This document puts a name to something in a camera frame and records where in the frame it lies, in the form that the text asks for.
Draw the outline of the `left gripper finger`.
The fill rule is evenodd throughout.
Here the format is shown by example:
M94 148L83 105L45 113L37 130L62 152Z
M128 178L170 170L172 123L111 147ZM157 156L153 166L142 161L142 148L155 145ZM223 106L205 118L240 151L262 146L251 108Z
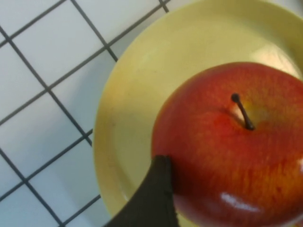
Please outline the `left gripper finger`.
M171 161L155 156L142 184L111 220L112 227L177 227L173 201Z

